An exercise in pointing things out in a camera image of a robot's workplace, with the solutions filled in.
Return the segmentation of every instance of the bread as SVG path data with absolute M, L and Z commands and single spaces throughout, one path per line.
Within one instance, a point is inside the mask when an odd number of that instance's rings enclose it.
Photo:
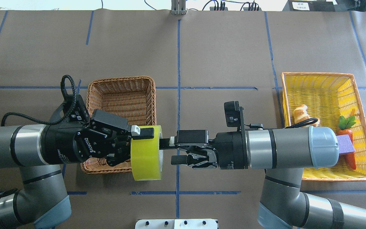
M 305 104 L 302 104 L 295 108 L 295 110 L 293 111 L 293 117 L 295 118 L 295 123 L 299 123 L 301 121 L 311 118 L 308 114 L 307 109 L 308 109 L 308 106 L 306 106 Z M 313 123 L 308 126 L 317 127 L 320 124 L 320 119 L 319 118 L 317 118 L 317 119 L 318 119 L 318 121 L 316 123 Z

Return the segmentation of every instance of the basket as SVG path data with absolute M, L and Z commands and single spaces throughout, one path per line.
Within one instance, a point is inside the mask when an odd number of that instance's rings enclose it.
M 366 181 L 366 122 L 360 94 L 352 74 L 282 73 L 285 125 L 294 124 L 293 110 L 308 106 L 311 117 L 320 118 L 320 126 L 338 132 L 338 117 L 356 117 L 352 127 L 357 168 L 352 170 L 341 156 L 331 168 L 305 168 L 303 180 Z
M 156 125 L 155 82 L 148 76 L 94 80 L 87 90 L 87 110 L 95 109 L 128 119 L 129 125 Z M 132 172 L 131 160 L 110 167 L 105 158 L 89 158 L 80 164 L 87 174 Z

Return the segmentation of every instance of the yellow tape roll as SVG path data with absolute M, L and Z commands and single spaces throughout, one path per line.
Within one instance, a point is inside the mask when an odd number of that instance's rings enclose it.
M 163 150 L 159 150 L 162 138 L 161 126 L 140 126 L 154 128 L 153 139 L 131 140 L 131 167 L 136 181 L 154 181 L 162 179 Z

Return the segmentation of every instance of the metal bracket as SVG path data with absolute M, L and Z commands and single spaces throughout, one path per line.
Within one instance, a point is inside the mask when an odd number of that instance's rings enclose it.
M 186 14 L 186 0 L 172 0 L 172 10 L 173 15 L 184 15 Z
M 135 229 L 218 229 L 215 219 L 138 220 Z

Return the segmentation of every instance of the purple sponge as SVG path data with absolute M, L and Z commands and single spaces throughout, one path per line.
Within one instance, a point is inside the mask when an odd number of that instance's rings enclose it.
M 350 136 L 348 135 L 338 135 L 338 150 L 340 155 L 349 154 L 355 152 L 354 145 L 351 142 Z

